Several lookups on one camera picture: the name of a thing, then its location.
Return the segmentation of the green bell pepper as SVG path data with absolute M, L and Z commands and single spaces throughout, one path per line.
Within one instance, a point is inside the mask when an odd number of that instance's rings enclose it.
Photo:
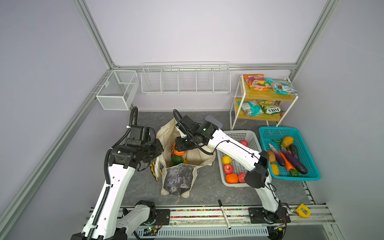
M 176 165 L 179 165 L 179 164 L 183 164 L 184 163 L 184 158 L 182 156 L 174 155 L 174 156 L 172 156 L 171 161 L 173 163 L 173 166 L 176 166 Z

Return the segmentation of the small orange pumpkin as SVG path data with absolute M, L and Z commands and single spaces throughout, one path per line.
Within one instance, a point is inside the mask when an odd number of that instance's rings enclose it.
M 172 146 L 172 150 L 171 150 L 171 156 L 184 156 L 185 155 L 185 151 L 182 151 L 182 152 L 179 152 L 176 150 L 176 144 L 174 143 L 173 146 Z

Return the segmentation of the brown potato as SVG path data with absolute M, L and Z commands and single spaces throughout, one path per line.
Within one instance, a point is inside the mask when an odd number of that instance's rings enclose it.
M 273 151 L 271 150 L 267 150 L 267 153 L 269 154 L 269 162 L 271 164 L 274 164 L 277 160 L 276 160 L 276 155 L 274 154 Z

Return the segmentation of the cream canvas grocery bag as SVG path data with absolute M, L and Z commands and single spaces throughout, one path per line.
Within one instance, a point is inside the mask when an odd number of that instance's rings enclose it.
M 190 197 L 190 191 L 198 176 L 198 169 L 210 166 L 216 154 L 206 155 L 199 149 L 186 151 L 183 156 L 186 164 L 173 166 L 171 150 L 176 137 L 180 136 L 176 127 L 176 120 L 172 119 L 157 132 L 157 139 L 163 145 L 164 151 L 156 158 L 156 175 L 162 178 L 161 195 L 179 195 Z

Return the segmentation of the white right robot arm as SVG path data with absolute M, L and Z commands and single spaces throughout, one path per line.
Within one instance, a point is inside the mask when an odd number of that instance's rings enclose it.
M 288 210 L 275 194 L 266 151 L 258 152 L 240 144 L 211 122 L 197 123 L 187 115 L 182 116 L 176 109 L 173 110 L 173 116 L 181 134 L 176 138 L 177 151 L 198 149 L 206 155 L 213 155 L 218 150 L 226 154 L 247 170 L 245 183 L 256 190 L 262 201 L 263 208 L 256 214 L 258 221 L 285 225 L 291 221 Z

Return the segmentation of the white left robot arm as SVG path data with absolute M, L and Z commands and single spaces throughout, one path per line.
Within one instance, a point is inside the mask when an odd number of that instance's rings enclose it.
M 126 240 L 144 222 L 156 220 L 156 206 L 139 201 L 133 210 L 118 213 L 128 184 L 135 172 L 145 170 L 164 151 L 151 127 L 139 126 L 138 108 L 133 107 L 126 133 L 108 149 L 104 159 L 105 183 L 88 222 L 73 240 Z

